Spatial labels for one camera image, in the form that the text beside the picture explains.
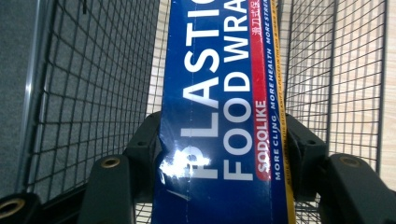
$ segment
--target wooden floor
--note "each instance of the wooden floor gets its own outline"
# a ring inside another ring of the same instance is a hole
[[[396,2],[389,1],[387,77],[381,177],[396,190]]]

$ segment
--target yellow serrated edge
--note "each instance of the yellow serrated edge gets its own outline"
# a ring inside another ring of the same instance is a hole
[[[287,124],[286,124],[286,109],[283,101],[283,82],[282,73],[280,67],[280,47],[279,47],[279,34],[277,29],[277,15],[276,15],[276,0],[271,0],[271,15],[273,22],[273,37],[274,37],[274,49],[276,56],[276,86],[277,86],[277,100],[279,106],[279,119],[281,127],[281,138],[283,146],[283,166],[285,175],[286,185],[286,203],[288,207],[288,221],[289,223],[296,223],[295,212],[294,212],[294,199],[293,190],[291,186],[291,174],[289,166],[289,153],[287,147]]]

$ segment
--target wire basket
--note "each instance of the wire basket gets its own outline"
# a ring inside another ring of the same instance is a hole
[[[38,1],[16,191],[43,202],[87,182],[161,110],[169,0]],[[331,153],[379,172],[387,2],[278,1],[287,112]],[[320,222],[315,203],[299,223]],[[150,223],[151,204],[136,206]]]

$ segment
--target box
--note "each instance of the box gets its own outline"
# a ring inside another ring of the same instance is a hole
[[[174,0],[152,223],[294,223],[276,5]]]

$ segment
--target wire grid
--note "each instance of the wire grid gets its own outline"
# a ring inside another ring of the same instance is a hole
[[[158,14],[158,1],[49,3],[24,177],[43,202],[86,183],[93,163],[120,154],[146,117]]]
[[[387,2],[282,2],[287,112],[328,143],[380,168]],[[318,223],[319,198],[297,203],[299,223]]]

